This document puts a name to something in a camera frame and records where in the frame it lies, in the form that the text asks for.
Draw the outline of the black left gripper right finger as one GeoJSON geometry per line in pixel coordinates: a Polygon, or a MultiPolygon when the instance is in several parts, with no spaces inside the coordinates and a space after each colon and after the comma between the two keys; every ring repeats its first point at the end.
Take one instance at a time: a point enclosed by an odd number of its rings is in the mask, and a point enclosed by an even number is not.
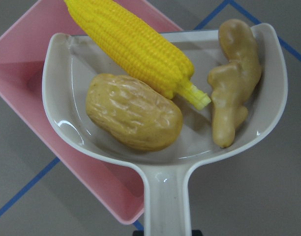
{"type": "Polygon", "coordinates": [[[192,236],[202,236],[202,232],[200,230],[192,230],[192,236]]]}

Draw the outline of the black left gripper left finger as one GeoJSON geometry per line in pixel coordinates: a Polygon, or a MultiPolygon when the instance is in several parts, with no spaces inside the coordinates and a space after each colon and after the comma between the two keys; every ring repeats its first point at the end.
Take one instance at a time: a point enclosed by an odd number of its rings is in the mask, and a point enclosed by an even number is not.
{"type": "Polygon", "coordinates": [[[144,236],[143,230],[136,230],[132,233],[132,236],[144,236]]]}

